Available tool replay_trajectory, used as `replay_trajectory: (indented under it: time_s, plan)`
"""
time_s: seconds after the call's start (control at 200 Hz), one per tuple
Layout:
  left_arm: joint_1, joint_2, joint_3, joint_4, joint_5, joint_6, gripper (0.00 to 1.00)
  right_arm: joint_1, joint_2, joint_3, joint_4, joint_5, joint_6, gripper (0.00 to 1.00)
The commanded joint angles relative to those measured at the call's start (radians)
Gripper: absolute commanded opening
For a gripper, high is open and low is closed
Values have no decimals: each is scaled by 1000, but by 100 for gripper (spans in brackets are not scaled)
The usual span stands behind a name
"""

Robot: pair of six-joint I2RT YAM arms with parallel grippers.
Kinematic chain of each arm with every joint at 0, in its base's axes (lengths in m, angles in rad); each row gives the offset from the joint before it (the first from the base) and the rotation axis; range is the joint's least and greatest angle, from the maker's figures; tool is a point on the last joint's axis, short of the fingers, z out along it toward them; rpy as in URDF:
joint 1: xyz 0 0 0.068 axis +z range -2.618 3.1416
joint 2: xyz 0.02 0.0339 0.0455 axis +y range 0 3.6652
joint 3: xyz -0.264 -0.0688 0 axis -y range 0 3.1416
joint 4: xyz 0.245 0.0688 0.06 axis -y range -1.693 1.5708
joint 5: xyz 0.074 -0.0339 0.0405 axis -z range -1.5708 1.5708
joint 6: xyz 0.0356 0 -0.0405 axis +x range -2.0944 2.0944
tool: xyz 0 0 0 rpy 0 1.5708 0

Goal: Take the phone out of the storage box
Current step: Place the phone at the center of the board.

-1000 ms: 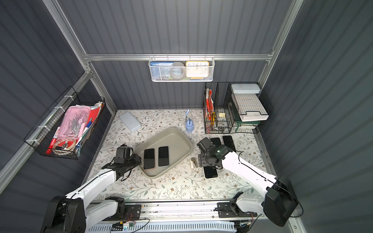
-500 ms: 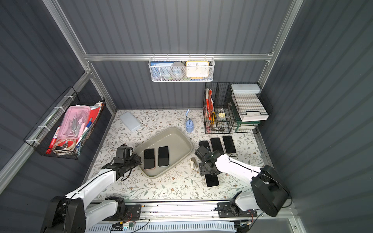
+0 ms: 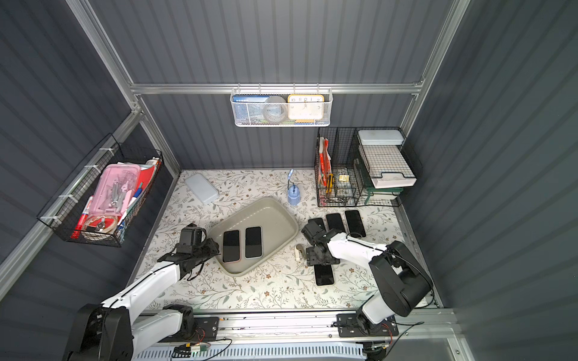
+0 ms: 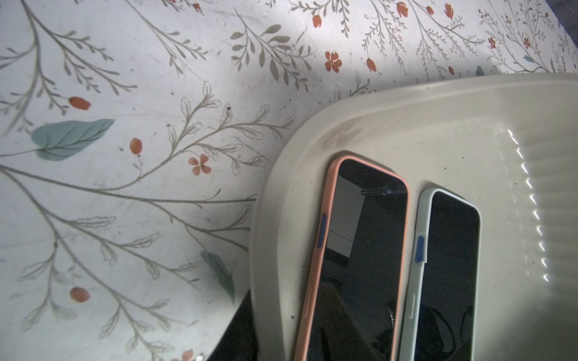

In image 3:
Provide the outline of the black phone dark case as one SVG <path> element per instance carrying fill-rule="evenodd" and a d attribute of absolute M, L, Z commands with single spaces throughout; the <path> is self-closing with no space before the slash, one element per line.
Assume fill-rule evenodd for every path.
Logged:
<path fill-rule="evenodd" d="M 367 236 L 361 214 L 357 210 L 345 211 L 346 221 L 349 228 L 349 234 L 355 238 L 364 238 Z"/>

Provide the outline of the beige storage box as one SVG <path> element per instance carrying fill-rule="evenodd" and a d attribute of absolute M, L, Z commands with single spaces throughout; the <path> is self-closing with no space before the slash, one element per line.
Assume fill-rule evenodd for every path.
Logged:
<path fill-rule="evenodd" d="M 281 251 L 299 233 L 296 219 L 280 202 L 261 198 L 212 227 L 209 238 L 220 250 L 216 260 L 240 277 Z"/>

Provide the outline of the cream case phone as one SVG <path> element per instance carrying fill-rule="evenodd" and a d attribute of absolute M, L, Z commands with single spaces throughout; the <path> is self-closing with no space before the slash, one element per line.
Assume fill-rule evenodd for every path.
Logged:
<path fill-rule="evenodd" d="M 329 230 L 335 230 L 338 233 L 345 233 L 346 227 L 343 223 L 343 218 L 339 213 L 332 213 L 326 215 L 326 221 Z"/>

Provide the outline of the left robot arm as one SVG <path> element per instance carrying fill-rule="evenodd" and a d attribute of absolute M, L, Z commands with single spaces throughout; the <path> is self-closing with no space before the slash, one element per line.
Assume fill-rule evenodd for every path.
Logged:
<path fill-rule="evenodd" d="M 190 306 L 170 305 L 138 321 L 141 313 L 182 279 L 194 280 L 219 246 L 202 227 L 189 224 L 155 266 L 124 290 L 78 310 L 63 354 L 64 360 L 132 360 L 159 341 L 190 340 L 200 335 Z"/>

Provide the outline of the black phone white case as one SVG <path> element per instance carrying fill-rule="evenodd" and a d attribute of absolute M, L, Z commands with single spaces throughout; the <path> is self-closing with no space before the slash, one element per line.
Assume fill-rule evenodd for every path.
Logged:
<path fill-rule="evenodd" d="M 314 265 L 315 282 L 319 287 L 334 284 L 334 273 L 331 265 Z"/>

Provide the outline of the light blue case phone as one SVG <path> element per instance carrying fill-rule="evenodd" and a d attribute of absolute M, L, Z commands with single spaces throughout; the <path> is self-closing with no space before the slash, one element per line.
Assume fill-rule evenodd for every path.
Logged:
<path fill-rule="evenodd" d="M 245 230 L 245 258 L 256 259 L 263 256 L 261 227 L 249 227 Z"/>

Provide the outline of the pink case phone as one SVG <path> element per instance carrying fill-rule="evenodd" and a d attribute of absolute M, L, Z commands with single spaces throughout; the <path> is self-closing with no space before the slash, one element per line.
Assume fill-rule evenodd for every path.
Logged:
<path fill-rule="evenodd" d="M 223 234 L 223 263 L 235 263 L 241 258 L 239 230 L 226 231 Z"/>

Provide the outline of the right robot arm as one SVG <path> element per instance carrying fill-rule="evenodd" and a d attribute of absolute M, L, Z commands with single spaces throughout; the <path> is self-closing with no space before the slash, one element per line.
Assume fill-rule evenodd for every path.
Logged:
<path fill-rule="evenodd" d="M 380 245 L 360 239 L 359 233 L 323 230 L 310 221 L 301 233 L 310 246 L 310 266 L 330 266 L 342 261 L 368 269 L 378 291 L 356 311 L 356 329 L 368 335 L 392 316 L 408 316 L 434 290 L 434 283 L 409 248 L 402 242 Z"/>

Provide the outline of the dark purple case phone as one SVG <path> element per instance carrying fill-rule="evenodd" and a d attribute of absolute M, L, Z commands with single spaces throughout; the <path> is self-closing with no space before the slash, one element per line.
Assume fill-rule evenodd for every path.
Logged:
<path fill-rule="evenodd" d="M 326 231 L 325 223 L 322 218 L 312 218 L 309 222 L 315 222 L 323 231 Z"/>

